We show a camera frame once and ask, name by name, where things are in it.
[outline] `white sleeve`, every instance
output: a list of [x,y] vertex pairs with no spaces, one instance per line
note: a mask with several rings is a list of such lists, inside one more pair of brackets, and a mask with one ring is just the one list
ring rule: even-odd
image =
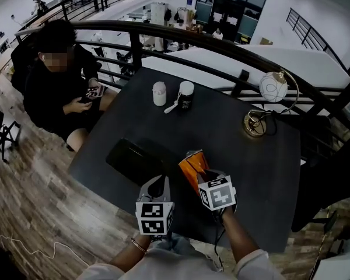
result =
[[118,280],[124,275],[124,272],[111,264],[94,264],[76,279],[76,280]]
[[239,261],[236,269],[238,280],[285,280],[263,250],[246,255]]

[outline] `gold lamp base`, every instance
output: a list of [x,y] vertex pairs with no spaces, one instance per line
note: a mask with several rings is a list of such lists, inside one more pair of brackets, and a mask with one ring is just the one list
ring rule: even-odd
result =
[[256,115],[246,114],[244,117],[244,130],[252,137],[262,137],[267,129],[266,122],[264,120],[254,122],[252,119],[258,121],[260,118]]

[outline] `bracelet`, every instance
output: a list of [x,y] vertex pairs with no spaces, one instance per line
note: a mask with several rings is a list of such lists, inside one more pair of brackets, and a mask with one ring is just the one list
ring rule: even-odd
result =
[[133,243],[135,246],[137,246],[137,248],[139,248],[140,251],[142,251],[144,254],[146,254],[147,251],[146,251],[144,248],[142,248],[142,247],[134,240],[133,237],[131,238],[131,241],[132,241],[132,243]]

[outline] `black table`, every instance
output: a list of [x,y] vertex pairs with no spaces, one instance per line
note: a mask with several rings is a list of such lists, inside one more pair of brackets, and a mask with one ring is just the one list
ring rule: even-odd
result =
[[[141,68],[96,124],[69,172],[134,215],[140,188],[106,163],[114,145],[127,138],[166,164],[175,202],[172,231],[213,244],[211,212],[203,207],[178,166],[187,151],[203,149],[211,168],[231,175],[238,198],[236,215],[259,246],[270,252],[284,251],[299,185],[299,131],[277,121],[275,135],[252,138],[242,128],[252,105],[201,85],[195,85],[190,111],[175,109],[164,114],[183,80]],[[167,86],[164,107],[153,104],[152,87],[157,81]],[[229,246],[225,235],[219,244]]]

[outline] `wooden floor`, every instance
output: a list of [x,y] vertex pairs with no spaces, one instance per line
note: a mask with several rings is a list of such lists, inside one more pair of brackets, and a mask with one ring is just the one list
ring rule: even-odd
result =
[[[0,234],[19,239],[30,250],[53,254],[54,242],[70,246],[88,264],[107,262],[136,233],[136,219],[73,180],[67,168],[74,156],[63,141],[35,127],[23,109],[22,96],[0,77],[0,109],[22,124],[19,148],[0,159]],[[327,235],[321,255],[333,238],[350,225],[350,199],[332,206],[340,218]],[[291,233],[283,254],[271,260],[286,279],[308,279],[323,240],[321,225]],[[211,245],[193,242],[214,257]],[[71,251],[57,247],[53,260],[28,255],[21,245],[2,240],[28,279],[75,279],[85,269]],[[235,266],[230,250],[219,248],[225,268]]]

